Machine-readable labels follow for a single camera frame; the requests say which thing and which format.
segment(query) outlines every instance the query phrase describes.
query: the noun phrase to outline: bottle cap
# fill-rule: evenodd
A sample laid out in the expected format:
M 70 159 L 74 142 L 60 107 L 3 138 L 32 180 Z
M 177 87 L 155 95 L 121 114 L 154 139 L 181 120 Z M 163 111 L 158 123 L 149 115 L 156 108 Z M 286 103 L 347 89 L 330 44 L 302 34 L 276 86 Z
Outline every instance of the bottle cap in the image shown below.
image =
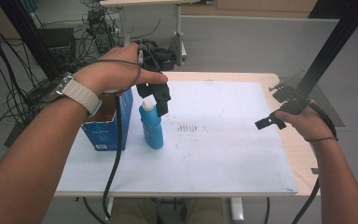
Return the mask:
M 144 108 L 144 111 L 151 111 L 154 108 L 154 104 L 150 99 L 144 99 L 142 107 Z

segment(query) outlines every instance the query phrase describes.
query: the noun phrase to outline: forearm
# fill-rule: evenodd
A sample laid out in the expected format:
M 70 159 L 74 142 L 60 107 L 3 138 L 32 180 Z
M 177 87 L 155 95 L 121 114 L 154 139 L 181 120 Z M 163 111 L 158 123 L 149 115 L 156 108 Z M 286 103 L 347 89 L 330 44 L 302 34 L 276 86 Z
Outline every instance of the forearm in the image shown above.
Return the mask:
M 319 166 L 323 223 L 358 223 L 358 184 L 339 144 L 312 144 Z
M 0 223 L 42 221 L 86 114 L 82 105 L 62 98 L 22 132 L 0 162 Z

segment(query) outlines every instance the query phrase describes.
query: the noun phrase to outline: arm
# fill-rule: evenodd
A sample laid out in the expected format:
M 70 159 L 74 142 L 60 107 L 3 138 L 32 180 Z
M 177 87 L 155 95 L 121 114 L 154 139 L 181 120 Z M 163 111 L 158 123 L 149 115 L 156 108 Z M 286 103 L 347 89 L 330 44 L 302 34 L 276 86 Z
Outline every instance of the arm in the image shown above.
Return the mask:
M 105 59 L 137 61 L 137 45 L 112 49 Z M 97 95 L 127 88 L 138 68 L 95 63 L 74 74 Z M 166 83 L 167 77 L 142 70 L 137 83 Z M 0 223 L 41 223 L 60 181 L 70 148 L 87 110 L 70 98 L 49 104 L 28 125 L 0 162 Z
M 306 108 L 300 115 L 277 111 L 275 116 L 289 122 L 306 139 L 332 137 L 333 134 L 315 111 Z M 319 167 L 323 223 L 358 223 L 358 184 L 338 142 L 313 142 Z

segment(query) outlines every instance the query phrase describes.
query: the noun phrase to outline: cardboard box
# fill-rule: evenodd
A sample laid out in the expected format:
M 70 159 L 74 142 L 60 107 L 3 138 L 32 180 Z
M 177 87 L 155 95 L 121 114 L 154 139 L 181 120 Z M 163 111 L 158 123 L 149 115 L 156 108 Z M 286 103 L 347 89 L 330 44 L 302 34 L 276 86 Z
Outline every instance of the cardboard box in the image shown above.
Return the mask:
M 115 107 L 115 95 L 103 95 L 103 104 L 97 114 L 87 118 L 82 124 L 82 129 L 95 150 L 117 150 L 117 115 Z M 122 150 L 126 148 L 127 135 L 130 125 L 132 110 L 132 91 L 125 91 L 120 97 L 121 120 L 122 120 Z

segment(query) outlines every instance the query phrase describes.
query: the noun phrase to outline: hand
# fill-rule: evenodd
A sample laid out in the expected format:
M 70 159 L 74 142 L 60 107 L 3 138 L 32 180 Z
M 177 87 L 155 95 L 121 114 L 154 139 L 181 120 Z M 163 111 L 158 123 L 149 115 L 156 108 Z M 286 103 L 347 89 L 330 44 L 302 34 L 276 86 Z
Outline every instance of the hand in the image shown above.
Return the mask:
M 321 117 L 308 106 L 299 115 L 292 115 L 283 111 L 276 111 L 274 115 L 278 119 L 292 124 L 305 139 L 319 139 L 333 136 Z
M 123 48 L 113 48 L 100 59 L 138 63 L 137 52 L 138 45 L 132 43 Z M 79 70 L 74 74 L 74 77 L 77 82 L 100 95 L 103 91 L 127 89 L 138 75 L 138 66 L 120 62 L 97 62 Z M 136 84 L 163 84 L 167 81 L 168 78 L 161 73 L 141 69 L 141 75 Z

